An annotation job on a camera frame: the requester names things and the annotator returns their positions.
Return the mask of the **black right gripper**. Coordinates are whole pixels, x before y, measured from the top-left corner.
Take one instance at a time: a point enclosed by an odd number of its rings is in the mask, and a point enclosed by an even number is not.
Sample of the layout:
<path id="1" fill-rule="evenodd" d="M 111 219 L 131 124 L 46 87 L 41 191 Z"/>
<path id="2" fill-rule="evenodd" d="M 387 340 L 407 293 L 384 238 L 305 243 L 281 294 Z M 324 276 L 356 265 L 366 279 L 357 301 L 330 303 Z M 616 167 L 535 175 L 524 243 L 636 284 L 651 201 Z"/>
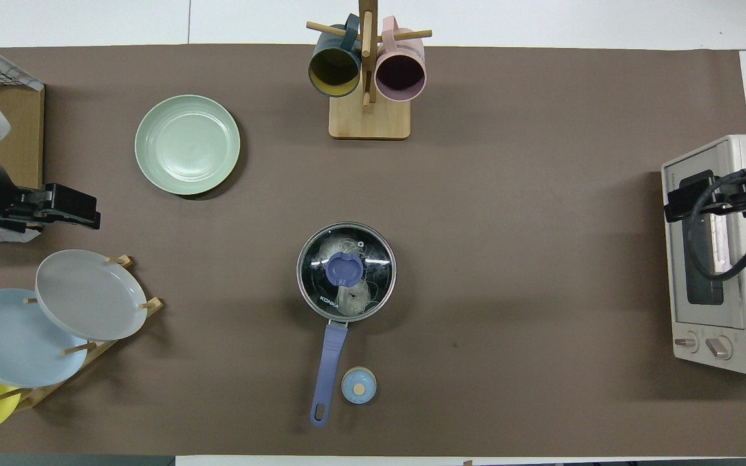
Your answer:
<path id="1" fill-rule="evenodd" d="M 716 179 L 712 170 L 682 178 L 677 190 L 666 194 L 665 222 L 675 223 L 692 216 L 699 197 Z M 746 216 L 746 170 L 731 172 L 720 177 L 717 182 L 717 193 L 708 195 L 699 215 L 727 216 L 741 213 Z"/>

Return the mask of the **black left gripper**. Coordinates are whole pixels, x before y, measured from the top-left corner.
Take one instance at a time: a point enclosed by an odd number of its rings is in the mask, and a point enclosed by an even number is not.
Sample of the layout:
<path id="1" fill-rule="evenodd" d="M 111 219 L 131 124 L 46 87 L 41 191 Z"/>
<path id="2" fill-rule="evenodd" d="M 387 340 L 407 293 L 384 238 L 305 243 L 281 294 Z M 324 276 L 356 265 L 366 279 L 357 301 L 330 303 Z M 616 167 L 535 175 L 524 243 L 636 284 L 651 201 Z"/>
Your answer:
<path id="1" fill-rule="evenodd" d="M 0 214 L 0 227 L 18 229 L 28 224 L 60 222 L 100 230 L 101 213 L 96 209 L 95 197 L 62 184 L 47 183 L 41 189 L 17 188 L 8 195 L 8 204 Z"/>

